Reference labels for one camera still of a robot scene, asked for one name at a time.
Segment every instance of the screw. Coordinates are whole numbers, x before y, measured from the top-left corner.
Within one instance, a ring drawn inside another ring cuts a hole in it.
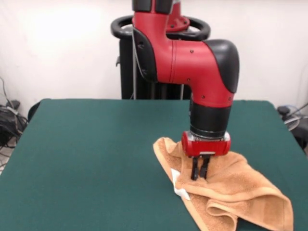
[[[141,48],[141,49],[143,49],[143,48],[144,48],[143,42],[139,42],[138,47]]]

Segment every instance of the white label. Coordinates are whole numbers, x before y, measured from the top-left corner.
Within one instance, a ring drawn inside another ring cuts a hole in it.
[[[177,179],[180,176],[180,172],[172,168],[171,174],[172,174],[173,189],[175,194],[180,197],[184,197],[186,200],[190,201],[191,199],[185,189],[177,189],[175,187],[175,183],[177,182]]]

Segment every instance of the table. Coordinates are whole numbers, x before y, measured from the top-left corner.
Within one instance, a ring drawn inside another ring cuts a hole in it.
[[[180,140],[188,101],[43,100],[0,176],[1,231],[198,230],[152,144]],[[308,161],[269,102],[235,101],[232,151],[308,218]],[[264,230],[239,221],[239,231]]]

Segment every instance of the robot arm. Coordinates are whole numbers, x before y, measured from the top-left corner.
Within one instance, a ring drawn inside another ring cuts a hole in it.
[[[239,79],[239,56],[227,40],[171,40],[166,36],[172,0],[133,0],[133,46],[142,76],[151,82],[191,87],[190,131],[182,145],[193,157],[192,179],[198,176],[197,158],[204,158],[203,177],[211,155],[230,149],[228,125]]]

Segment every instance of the towel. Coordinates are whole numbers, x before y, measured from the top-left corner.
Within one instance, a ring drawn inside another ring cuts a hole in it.
[[[200,230],[235,231],[237,219],[242,218],[268,230],[293,231],[291,201],[241,154],[211,157],[207,178],[194,181],[190,178],[192,159],[185,155],[181,142],[160,138],[153,148]]]

